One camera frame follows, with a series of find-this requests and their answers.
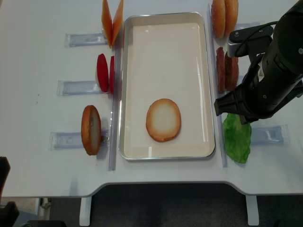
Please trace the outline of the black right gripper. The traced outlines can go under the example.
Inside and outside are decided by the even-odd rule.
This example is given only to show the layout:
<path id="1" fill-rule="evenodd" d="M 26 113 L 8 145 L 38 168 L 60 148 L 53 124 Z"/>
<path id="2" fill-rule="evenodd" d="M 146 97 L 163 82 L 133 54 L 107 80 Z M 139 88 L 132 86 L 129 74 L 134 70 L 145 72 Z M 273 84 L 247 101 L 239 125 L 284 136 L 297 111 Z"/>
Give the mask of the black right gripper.
<path id="1" fill-rule="evenodd" d="M 259 56 L 241 85 L 215 100 L 215 113 L 237 114 L 242 125 L 270 118 L 303 95 L 302 77 L 292 73 L 277 56 Z"/>

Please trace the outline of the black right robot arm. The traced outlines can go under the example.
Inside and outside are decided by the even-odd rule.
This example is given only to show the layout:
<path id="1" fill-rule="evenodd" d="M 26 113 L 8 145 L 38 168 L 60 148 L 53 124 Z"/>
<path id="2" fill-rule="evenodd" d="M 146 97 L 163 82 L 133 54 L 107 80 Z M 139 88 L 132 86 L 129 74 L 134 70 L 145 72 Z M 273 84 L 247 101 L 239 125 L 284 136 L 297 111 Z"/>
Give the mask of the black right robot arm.
<path id="1" fill-rule="evenodd" d="M 237 114 L 242 124 L 272 117 L 303 94 L 303 2 L 278 21 L 230 33 L 227 54 L 249 56 L 243 81 L 216 99 L 216 115 Z"/>

